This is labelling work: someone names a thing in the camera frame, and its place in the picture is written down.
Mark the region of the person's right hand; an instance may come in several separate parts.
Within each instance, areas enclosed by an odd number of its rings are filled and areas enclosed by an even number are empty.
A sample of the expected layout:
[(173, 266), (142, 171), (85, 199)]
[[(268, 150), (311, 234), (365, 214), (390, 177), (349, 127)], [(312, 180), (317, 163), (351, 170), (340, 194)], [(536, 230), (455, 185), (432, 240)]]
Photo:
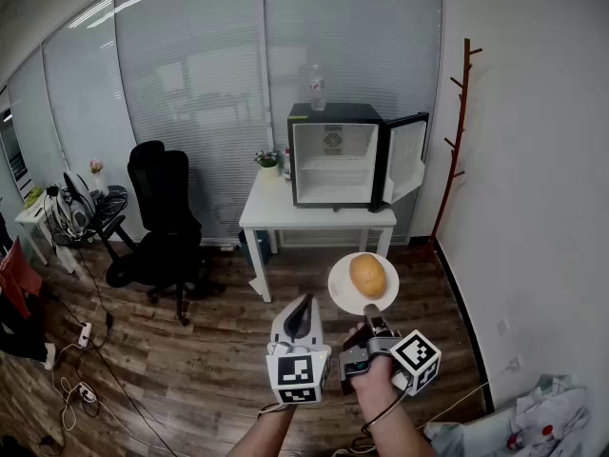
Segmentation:
[(392, 358), (380, 355), (372, 360), (366, 374), (350, 378), (362, 406), (365, 403), (388, 405), (395, 399), (396, 393), (391, 383), (392, 364)]

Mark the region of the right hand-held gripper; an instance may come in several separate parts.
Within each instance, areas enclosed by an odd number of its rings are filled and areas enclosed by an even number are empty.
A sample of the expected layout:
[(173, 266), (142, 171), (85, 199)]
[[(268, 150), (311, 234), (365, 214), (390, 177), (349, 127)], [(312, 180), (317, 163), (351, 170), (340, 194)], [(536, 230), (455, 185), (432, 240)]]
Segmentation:
[(344, 395), (354, 391), (351, 379), (366, 374), (379, 356), (392, 360), (391, 383), (408, 396), (415, 396), (438, 374), (441, 351), (418, 330), (400, 338), (375, 304), (363, 309), (365, 326), (343, 345), (339, 354), (339, 374)]

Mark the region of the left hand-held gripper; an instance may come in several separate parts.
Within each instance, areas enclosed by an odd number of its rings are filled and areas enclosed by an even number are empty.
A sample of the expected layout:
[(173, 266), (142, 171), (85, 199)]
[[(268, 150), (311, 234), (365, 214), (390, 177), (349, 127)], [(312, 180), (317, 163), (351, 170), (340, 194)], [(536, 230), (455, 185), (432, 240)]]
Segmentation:
[[(305, 339), (316, 348), (286, 342)], [(318, 298), (305, 294), (275, 317), (267, 345), (266, 364), (271, 389), (280, 405), (320, 403), (330, 372), (331, 347), (324, 345)]]

